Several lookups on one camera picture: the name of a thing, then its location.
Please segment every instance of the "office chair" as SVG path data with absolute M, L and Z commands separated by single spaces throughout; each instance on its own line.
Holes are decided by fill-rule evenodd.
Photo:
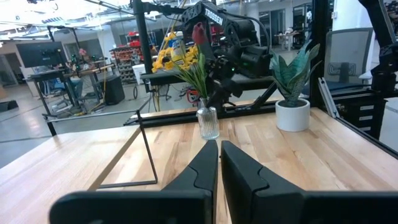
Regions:
M 336 30 L 326 35 L 325 80 L 330 91 L 345 91 L 362 88 L 371 77 L 366 73 L 366 64 L 373 35 L 373 28 Z M 307 85 L 303 94 L 309 95 Z

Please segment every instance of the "snake plant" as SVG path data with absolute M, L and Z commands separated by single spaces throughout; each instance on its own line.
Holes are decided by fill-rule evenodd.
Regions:
M 279 91 L 285 98 L 285 106 L 287 107 L 293 108 L 298 106 L 299 96 L 306 82 L 308 82 L 312 72 L 320 63 L 318 62 L 310 69 L 311 60 L 318 55 L 320 47 L 320 44 L 317 44 L 313 49 L 306 51 L 310 42 L 306 43 L 300 49 L 297 56 L 289 65 L 286 64 L 282 56 L 271 52 L 273 55 L 271 59 L 271 69 L 273 72 L 269 78 L 276 82 Z

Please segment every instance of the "white pot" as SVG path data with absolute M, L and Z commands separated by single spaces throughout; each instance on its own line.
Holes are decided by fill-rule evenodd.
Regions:
M 288 108 L 281 106 L 280 100 L 275 104 L 277 126 L 283 131 L 304 131 L 310 126 L 310 102 L 304 99 L 298 99 L 305 105 Z

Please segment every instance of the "white bucket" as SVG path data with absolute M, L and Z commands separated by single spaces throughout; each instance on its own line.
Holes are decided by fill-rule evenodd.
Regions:
M 136 76 L 137 83 L 144 84 L 144 81 L 141 80 L 141 74 L 146 73 L 145 65 L 144 64 L 134 65 L 132 69 L 134 70 L 134 75 Z

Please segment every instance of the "glass vase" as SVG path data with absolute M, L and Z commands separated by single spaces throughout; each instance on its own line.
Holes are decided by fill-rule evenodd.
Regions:
M 220 135 L 217 110 L 212 106 L 207 108 L 206 105 L 207 99 L 200 98 L 200 103 L 198 104 L 199 110 L 197 111 L 200 135 L 203 139 L 212 140 Z

